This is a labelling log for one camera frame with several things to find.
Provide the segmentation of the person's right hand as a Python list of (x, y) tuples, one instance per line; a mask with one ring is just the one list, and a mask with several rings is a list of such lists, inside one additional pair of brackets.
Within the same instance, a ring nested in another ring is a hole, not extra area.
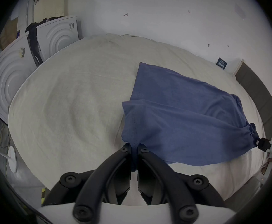
[(265, 176), (269, 176), (272, 172), (272, 157), (267, 159), (267, 162), (262, 166), (261, 173)]

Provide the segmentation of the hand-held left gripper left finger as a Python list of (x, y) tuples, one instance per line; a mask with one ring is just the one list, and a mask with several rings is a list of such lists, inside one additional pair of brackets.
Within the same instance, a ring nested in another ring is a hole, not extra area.
[(126, 143), (95, 170), (64, 173), (42, 206), (75, 203), (71, 215), (76, 222), (98, 222), (102, 203), (122, 204), (130, 173), (131, 146)]

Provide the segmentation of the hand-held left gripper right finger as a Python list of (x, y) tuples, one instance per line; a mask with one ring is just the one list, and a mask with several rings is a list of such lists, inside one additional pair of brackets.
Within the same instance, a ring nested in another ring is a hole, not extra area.
[(138, 190), (147, 205), (169, 204), (172, 222), (195, 222), (196, 204), (225, 208), (220, 194), (200, 174), (175, 172), (144, 145), (138, 146)]

